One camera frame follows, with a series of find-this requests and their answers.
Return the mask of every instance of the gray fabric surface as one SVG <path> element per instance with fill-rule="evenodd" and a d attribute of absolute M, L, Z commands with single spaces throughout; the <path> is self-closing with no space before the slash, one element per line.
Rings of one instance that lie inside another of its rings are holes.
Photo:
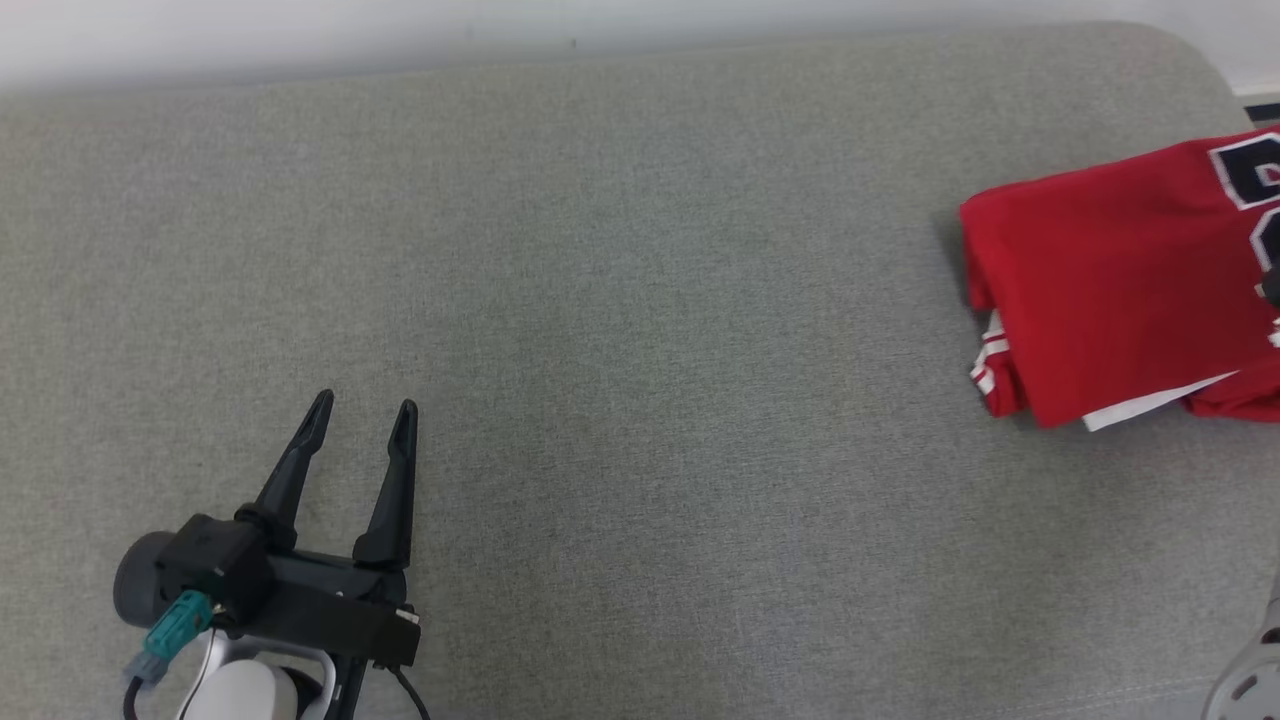
<path fill-rule="evenodd" d="M 992 420 L 954 211 L 1248 127 L 1120 24 L 0 104 L 4 716 L 115 716 L 115 562 L 323 387 L 315 550 L 422 409 L 438 719 L 1193 716 L 1276 429 Z"/>

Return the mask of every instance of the cable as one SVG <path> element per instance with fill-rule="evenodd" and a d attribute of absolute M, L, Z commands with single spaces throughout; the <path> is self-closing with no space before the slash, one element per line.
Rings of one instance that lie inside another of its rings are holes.
<path fill-rule="evenodd" d="M 401 687 L 408 693 L 410 700 L 413 701 L 413 706 L 417 707 L 417 714 L 422 716 L 422 720 L 431 720 L 431 716 L 426 714 L 426 706 L 422 705 L 422 698 L 419 697 L 417 691 L 415 691 L 413 685 L 410 684 L 408 678 L 404 676 L 404 671 L 399 667 L 388 667 L 388 670 L 392 671 L 392 675 L 396 675 Z"/>
<path fill-rule="evenodd" d="M 129 680 L 129 689 L 124 691 L 124 720 L 138 720 L 138 711 L 133 708 L 133 702 L 138 700 L 140 689 L 142 689 L 142 678 Z"/>

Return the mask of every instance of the clothing stack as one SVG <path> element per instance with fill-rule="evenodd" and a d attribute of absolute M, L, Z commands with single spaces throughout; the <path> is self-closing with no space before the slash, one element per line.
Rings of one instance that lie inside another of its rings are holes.
<path fill-rule="evenodd" d="M 972 378 L 996 416 L 1089 429 L 1181 398 L 1280 421 L 1280 132 L 1183 142 L 997 187 L 960 209 Z"/>

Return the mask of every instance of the white trim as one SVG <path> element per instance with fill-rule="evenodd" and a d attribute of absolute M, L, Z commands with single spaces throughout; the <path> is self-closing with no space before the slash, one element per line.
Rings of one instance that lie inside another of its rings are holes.
<path fill-rule="evenodd" d="M 1262 135 L 1256 135 L 1248 140 L 1233 142 L 1231 145 L 1224 145 L 1222 147 L 1212 147 L 1208 151 L 1210 160 L 1213 161 L 1213 170 L 1217 173 L 1217 182 L 1222 186 L 1222 192 L 1225 192 L 1226 196 L 1231 199 L 1231 202 L 1235 202 L 1235 206 L 1239 210 L 1248 210 L 1249 208 L 1258 208 L 1260 205 L 1267 205 L 1270 202 L 1275 202 L 1276 199 L 1267 197 L 1266 200 L 1262 200 L 1260 202 L 1245 202 L 1244 200 L 1242 200 L 1240 195 L 1235 192 L 1235 186 L 1231 184 L 1231 178 L 1226 174 L 1226 165 L 1222 163 L 1221 152 L 1225 152 L 1228 150 L 1235 150 L 1236 147 L 1245 147 L 1253 145 L 1265 137 L 1270 137 L 1271 140 L 1280 142 L 1280 132 L 1265 132 Z M 1263 269 L 1270 270 L 1271 269 L 1270 265 L 1271 263 L 1268 261 L 1267 268 Z"/>
<path fill-rule="evenodd" d="M 1267 163 L 1253 168 L 1258 173 L 1258 182 L 1266 187 L 1280 186 L 1280 163 Z"/>
<path fill-rule="evenodd" d="M 1005 323 L 1000 319 L 1000 310 L 992 310 L 991 319 L 987 320 L 987 332 L 982 333 L 982 340 L 991 340 L 1001 334 L 1005 334 Z"/>
<path fill-rule="evenodd" d="M 987 368 L 983 368 L 983 370 L 986 370 L 986 374 L 974 379 L 974 382 L 978 383 L 978 389 L 983 395 L 991 395 L 996 389 L 996 378 Z"/>
<path fill-rule="evenodd" d="M 1262 217 L 1258 218 L 1258 224 L 1253 225 L 1253 232 L 1249 234 L 1249 245 L 1253 246 L 1253 255 L 1258 258 L 1258 265 L 1262 265 L 1263 273 L 1271 270 L 1271 258 L 1267 258 L 1267 249 L 1262 246 L 1262 231 L 1267 229 L 1267 225 L 1271 224 L 1271 218 L 1276 214 L 1280 214 L 1280 208 L 1272 208 L 1262 213 Z"/>
<path fill-rule="evenodd" d="M 1217 380 L 1226 379 L 1235 373 L 1228 373 L 1225 375 L 1217 375 L 1215 378 L 1208 378 L 1207 380 L 1201 380 L 1198 383 L 1192 383 L 1185 387 L 1176 387 L 1172 389 L 1164 389 L 1160 392 L 1153 392 L 1151 395 L 1144 395 L 1142 397 L 1135 397 L 1133 400 L 1126 400 L 1124 402 L 1117 402 L 1110 407 L 1103 407 L 1102 410 L 1094 410 L 1084 416 L 1084 427 L 1089 428 L 1089 432 L 1101 430 L 1107 425 L 1114 425 L 1121 420 L 1128 420 L 1129 418 L 1135 418 L 1143 413 L 1149 413 L 1161 405 L 1172 402 L 1179 397 L 1190 395 L 1197 389 L 1208 387 Z"/>

